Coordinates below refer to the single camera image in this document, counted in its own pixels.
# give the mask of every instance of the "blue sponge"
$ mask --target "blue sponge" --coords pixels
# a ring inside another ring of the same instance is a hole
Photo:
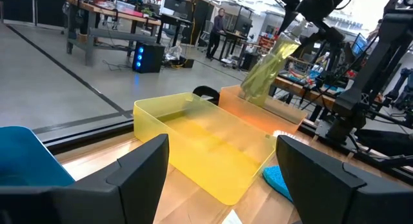
[[[283,176],[279,166],[267,167],[264,168],[263,176],[265,181],[277,192],[286,197],[292,202],[290,192],[285,185]]]

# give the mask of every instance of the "concrete floor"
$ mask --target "concrete floor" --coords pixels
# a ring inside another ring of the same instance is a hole
[[[95,50],[93,66],[85,66],[82,50],[74,47],[72,55],[66,53],[66,39],[60,31],[23,25],[12,27],[95,90],[93,93],[0,24],[0,126],[26,126],[43,141],[126,121],[131,117],[134,101],[139,99],[191,92],[199,85],[220,90],[240,84],[246,76],[244,72],[210,61],[196,48],[185,49],[184,46],[183,53],[196,60],[191,69],[164,68],[158,74],[138,74],[130,68],[119,70],[113,66],[111,70],[104,60],[112,65],[130,65],[130,62],[126,52],[109,50]],[[403,132],[397,125],[371,120],[366,127]]]

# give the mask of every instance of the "wooden tabletop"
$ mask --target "wooden tabletop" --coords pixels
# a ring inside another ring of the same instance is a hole
[[[276,79],[274,80],[274,85],[277,88],[280,88],[282,90],[285,90],[287,92],[290,92],[296,96],[300,96],[302,97],[304,94],[304,88],[301,85],[298,85],[297,83],[291,82],[287,79],[284,79],[282,77],[277,76]],[[307,92],[307,94],[305,95],[305,99],[309,100],[309,101],[314,101],[315,104],[317,105],[321,105],[322,107],[325,106],[329,109],[332,110],[333,104],[336,101],[336,99],[329,97],[329,96],[325,96],[322,95],[319,98],[317,98],[319,95],[319,92],[315,92],[315,91],[310,91]]]
[[[77,6],[77,0],[66,0],[66,1],[69,2],[72,5]],[[91,5],[91,4],[88,4],[88,3],[83,3],[83,2],[80,3],[80,8],[84,9],[84,10],[88,10],[89,12],[96,12],[96,13],[99,13],[99,14],[105,14],[105,15],[111,15],[111,16],[116,15],[116,12],[114,12],[114,11],[106,10],[104,8],[99,8],[98,6]],[[145,23],[146,20],[147,20],[147,18],[145,18],[145,17],[137,17],[137,16],[134,16],[134,15],[124,14],[124,13],[121,13],[121,12],[118,13],[117,16],[120,17],[120,18],[131,20],[131,21],[139,21],[139,22],[143,22],[143,23]],[[158,20],[149,19],[148,24],[161,25],[161,22],[158,21]]]
[[[297,133],[296,137],[306,144],[312,141],[302,133]],[[111,164],[139,145],[141,142],[133,133],[129,133],[57,155],[56,158],[74,179],[79,180]],[[313,142],[311,146],[342,161],[346,159],[344,155],[321,143]],[[400,182],[358,160],[350,159],[349,163],[377,176]],[[277,165],[276,157],[270,164]],[[169,165],[154,223],[222,223],[232,209],[244,224],[291,224],[299,220],[293,204],[269,187],[262,176],[253,182],[236,205],[226,206]]]
[[[180,17],[176,17],[176,16],[174,16],[174,15],[169,15],[169,14],[161,14],[161,17],[167,17],[167,18],[171,18],[171,19],[174,19],[174,20],[176,20],[176,21],[180,21],[180,22],[182,22],[182,23],[186,23],[186,24],[192,24],[192,22],[191,21],[189,21],[189,20],[186,20],[186,19],[183,19],[183,18],[180,18]]]
[[[235,37],[235,38],[239,38],[239,39],[242,39],[242,40],[246,40],[247,39],[247,37],[244,37],[244,36],[241,36],[241,35],[239,35],[239,34],[236,34],[236,33],[233,33],[233,32],[229,32],[229,31],[226,31],[226,32],[224,32],[224,33],[222,33],[222,32],[218,32],[218,34],[220,34],[220,35],[222,35],[222,36],[232,36],[232,37]]]

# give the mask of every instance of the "workbench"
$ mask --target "workbench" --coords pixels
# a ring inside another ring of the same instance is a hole
[[[346,160],[345,155],[317,141],[312,142],[310,136],[298,132],[296,138],[305,144],[311,143],[311,147],[329,156],[342,161]],[[56,158],[75,180],[79,180],[111,164],[141,144],[142,142],[134,137],[133,132],[129,132],[58,154]],[[377,176],[404,184],[356,159],[350,159],[349,163]],[[274,156],[270,165],[277,164],[277,158]],[[299,220],[293,204],[267,185],[262,175],[253,182],[237,204],[226,206],[169,164],[154,223],[221,224],[232,209],[235,210],[243,224],[291,224]]]
[[[325,95],[319,96],[320,93],[309,90],[306,92],[306,89],[303,87],[303,85],[300,85],[298,82],[293,82],[291,80],[288,80],[285,76],[277,76],[276,79],[273,82],[273,87],[282,89],[286,92],[290,93],[289,99],[287,99],[287,103],[290,103],[291,98],[293,95],[303,97],[307,101],[311,101],[314,104],[316,104],[316,107],[310,116],[309,120],[310,121],[315,121],[319,115],[319,113],[323,110],[321,113],[321,117],[327,115],[331,110],[334,105],[334,102],[336,102],[336,99],[334,95],[330,93],[326,93]],[[270,90],[269,95],[274,96],[276,93],[276,89],[273,88]],[[376,112],[379,112],[381,108],[383,107],[383,102],[382,100],[375,98],[373,108]],[[370,119],[374,119],[375,115],[374,114],[369,114]]]
[[[192,22],[186,19],[182,19],[180,17],[175,17],[173,15],[161,14],[161,26],[159,27],[157,39],[156,39],[157,44],[161,43],[163,24],[169,24],[169,25],[176,26],[175,34],[174,34],[174,41],[172,42],[172,46],[176,46],[176,41],[178,40],[179,29],[181,28],[181,25],[186,24],[190,26],[192,25]]]
[[[86,65],[92,64],[92,56],[93,56],[93,49],[105,49],[105,50],[124,50],[128,52],[128,56],[130,56],[133,47],[134,41],[139,41],[142,43],[154,43],[155,42],[155,26],[159,26],[161,24],[158,20],[153,20],[149,18],[142,17],[141,14],[137,14],[137,12],[118,12],[117,17],[123,18],[132,21],[132,28],[130,30],[130,34],[126,32],[119,32],[119,31],[111,31],[109,29],[98,29],[95,28],[95,21],[96,15],[109,15],[109,16],[116,16],[115,11],[111,11],[102,7],[99,7],[94,4],[90,3],[79,3],[79,8],[82,10],[88,11],[88,28],[87,28],[87,41],[86,43],[81,43],[77,39],[74,39],[76,36],[75,31],[75,15],[76,15],[76,7],[78,6],[77,0],[66,0],[70,6],[68,9],[68,31],[67,31],[67,44],[66,44],[66,51],[68,54],[72,53],[73,46],[79,47],[81,50],[85,51],[85,63]],[[153,25],[151,36],[145,36],[143,34],[135,34],[136,32],[136,24],[137,22],[146,23],[147,25]],[[94,38],[95,37],[105,37],[110,39],[121,39],[129,41],[128,46],[120,47],[120,46],[95,46]]]
[[[230,53],[230,49],[231,49],[231,54],[234,53],[235,45],[236,45],[238,39],[241,39],[241,40],[244,40],[244,41],[247,40],[246,37],[241,36],[241,35],[236,34],[236,33],[229,32],[229,31],[227,31],[225,33],[218,32],[218,34],[221,35],[221,36],[224,36],[224,38],[225,38],[224,45],[222,46],[221,53],[219,55],[219,59],[214,58],[218,61],[221,61],[222,58],[227,58],[229,53]],[[226,47],[228,41],[230,41],[230,44],[232,44],[232,47],[231,47],[231,45],[228,46],[227,52],[225,53],[225,56],[223,57],[225,47]]]

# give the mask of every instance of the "yellow plastic bin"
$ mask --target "yellow plastic bin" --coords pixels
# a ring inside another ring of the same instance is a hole
[[[242,97],[243,92],[238,85],[222,88],[219,107],[269,134],[277,130],[295,134],[307,116],[305,111],[271,99],[270,96],[263,108],[245,101]]]
[[[213,197],[234,205],[275,153],[276,139],[191,93],[136,101],[142,142],[169,135],[169,162]]]

